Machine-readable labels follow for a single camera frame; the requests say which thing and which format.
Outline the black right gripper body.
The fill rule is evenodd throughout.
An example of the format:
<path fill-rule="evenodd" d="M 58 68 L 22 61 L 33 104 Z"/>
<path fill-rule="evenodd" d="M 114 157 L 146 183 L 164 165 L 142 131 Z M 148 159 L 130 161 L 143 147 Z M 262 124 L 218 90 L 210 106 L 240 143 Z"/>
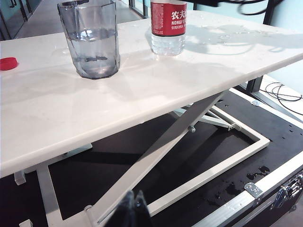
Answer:
<path fill-rule="evenodd" d="M 210 7 L 218 7 L 220 3 L 232 3 L 238 4 L 239 0 L 193 0 L 193 3 L 196 5 L 205 5 Z"/>

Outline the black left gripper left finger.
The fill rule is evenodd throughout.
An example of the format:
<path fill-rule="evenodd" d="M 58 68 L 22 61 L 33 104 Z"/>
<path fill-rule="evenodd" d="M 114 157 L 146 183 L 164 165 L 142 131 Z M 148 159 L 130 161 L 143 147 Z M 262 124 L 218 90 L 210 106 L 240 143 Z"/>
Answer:
<path fill-rule="evenodd" d="M 135 212 L 134 212 L 134 193 L 128 191 L 123 199 L 120 201 L 116 211 L 117 226 L 118 227 L 134 227 L 135 226 Z"/>

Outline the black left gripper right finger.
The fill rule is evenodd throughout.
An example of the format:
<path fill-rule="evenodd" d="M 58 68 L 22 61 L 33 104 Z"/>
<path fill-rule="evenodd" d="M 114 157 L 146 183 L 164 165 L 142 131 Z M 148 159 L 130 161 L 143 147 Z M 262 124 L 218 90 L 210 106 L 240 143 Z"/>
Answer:
<path fill-rule="evenodd" d="M 140 190 L 134 201 L 136 227 L 151 227 L 152 221 L 143 191 Z"/>

